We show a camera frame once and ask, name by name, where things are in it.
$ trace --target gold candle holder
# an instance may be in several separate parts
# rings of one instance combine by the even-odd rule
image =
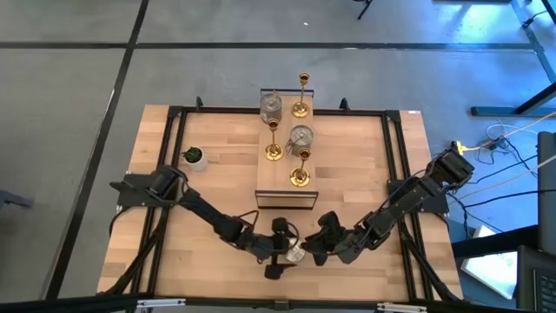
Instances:
[[[275,132],[278,130],[279,123],[280,122],[275,118],[268,120],[268,127],[272,132],[272,143],[264,149],[264,156],[270,161],[280,160],[284,155],[284,149],[282,149],[281,146],[275,142]]]
[[[304,187],[309,184],[309,180],[311,179],[309,172],[303,169],[303,165],[305,165],[305,161],[309,159],[311,156],[311,150],[307,148],[303,148],[299,151],[299,158],[301,159],[301,167],[295,168],[289,174],[289,181],[296,187]]]
[[[303,102],[303,94],[305,92],[305,85],[309,81],[309,74],[301,73],[301,75],[299,75],[299,79],[301,82],[301,99],[298,103],[295,103],[294,106],[292,106],[292,114],[294,117],[302,118],[309,114],[309,106]]]

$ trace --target concrete floor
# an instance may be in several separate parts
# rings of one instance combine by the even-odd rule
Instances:
[[[4,0],[0,42],[127,42],[139,4]],[[540,0],[521,5],[529,15],[543,10]],[[507,3],[374,0],[358,22],[361,8],[348,0],[151,0],[139,42],[527,43]],[[556,65],[552,20],[542,15],[531,27]],[[0,211],[0,302],[41,295],[122,55],[123,50],[0,50],[0,189],[36,199],[33,210]],[[302,70],[312,75],[320,108],[336,107],[346,97],[354,109],[421,110],[432,153],[452,140],[473,146],[486,138],[486,127],[497,122],[470,117],[471,106],[517,106],[549,84],[529,50],[136,50],[61,296],[96,291],[116,207],[117,194],[108,183],[127,168],[144,104],[193,105],[200,96],[205,105],[255,106],[260,88],[295,88]],[[530,121],[502,119],[513,125]],[[532,130],[556,131],[556,123],[543,121]],[[534,134],[511,139],[524,158],[536,154]],[[473,154],[468,159],[476,177],[516,162],[500,154],[495,165],[477,163]],[[524,170],[515,167],[459,195]],[[535,179],[524,176],[464,202],[534,189]],[[512,230],[535,224],[536,208],[535,196],[522,196],[471,211]],[[461,223],[457,206],[450,218]],[[473,282],[463,288],[471,294],[466,290]]]

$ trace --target white pot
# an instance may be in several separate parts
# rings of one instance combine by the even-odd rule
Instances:
[[[183,157],[183,160],[185,161],[185,163],[187,165],[189,165],[189,167],[194,170],[194,171],[202,171],[204,170],[207,165],[209,164],[209,161],[207,161],[207,154],[205,153],[205,151],[201,148],[199,148],[201,150],[201,160],[195,162],[195,163],[189,163],[188,160],[185,159],[185,156]]]

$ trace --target wooden block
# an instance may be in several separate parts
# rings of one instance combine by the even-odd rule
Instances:
[[[297,125],[305,125],[314,132],[313,126],[313,97],[304,96],[303,102],[309,107],[306,117],[294,117],[291,113],[295,103],[300,101],[300,96],[283,96],[281,121],[275,132],[275,141],[284,149],[284,156],[277,161],[270,161],[264,156],[265,148],[272,143],[272,133],[268,125],[261,120],[259,133],[257,187],[255,197],[259,209],[305,209],[314,207],[319,192],[316,190],[316,175],[312,155],[303,168],[309,173],[309,183],[304,187],[294,186],[289,179],[291,171],[301,166],[301,159],[286,153],[286,143],[290,131]]]

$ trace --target wooden tabletop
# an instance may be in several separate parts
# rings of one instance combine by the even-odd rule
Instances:
[[[156,167],[167,111],[166,105],[145,106],[130,171],[148,174]],[[401,119],[409,165],[415,172],[425,168],[430,160],[422,116],[419,111],[402,111]],[[177,124],[177,121],[173,123],[169,156]],[[209,164],[202,172],[190,171],[183,161],[179,167],[188,175],[190,186],[225,214],[240,215],[256,209],[254,190],[260,125],[258,115],[189,113],[187,116],[182,150],[192,145],[201,146],[208,155]],[[330,210],[338,214],[342,225],[351,226],[387,197],[387,160],[378,117],[315,116],[314,133],[318,140],[314,142],[311,157],[320,192],[314,209],[261,210],[255,232],[271,235],[272,219],[283,216],[299,228],[301,237],[305,237],[319,230],[318,218]],[[346,162],[338,163],[339,158]],[[398,176],[402,178],[397,156],[396,162]],[[136,256],[145,212],[145,208],[132,208],[117,220],[99,291],[111,287]],[[449,289],[461,296],[446,224],[432,214],[420,214],[420,224],[428,261]],[[264,264],[257,264],[254,256],[232,249],[218,238],[210,225],[176,206],[170,212],[156,294],[405,301],[407,289],[397,233],[394,229],[393,235],[379,249],[363,251],[349,265],[333,256],[324,266],[316,267],[307,254],[297,267],[286,270],[280,280],[271,281],[263,275]],[[149,269],[150,259],[143,272],[141,290],[146,290]],[[419,267],[415,261],[413,269],[417,293],[422,296]]]

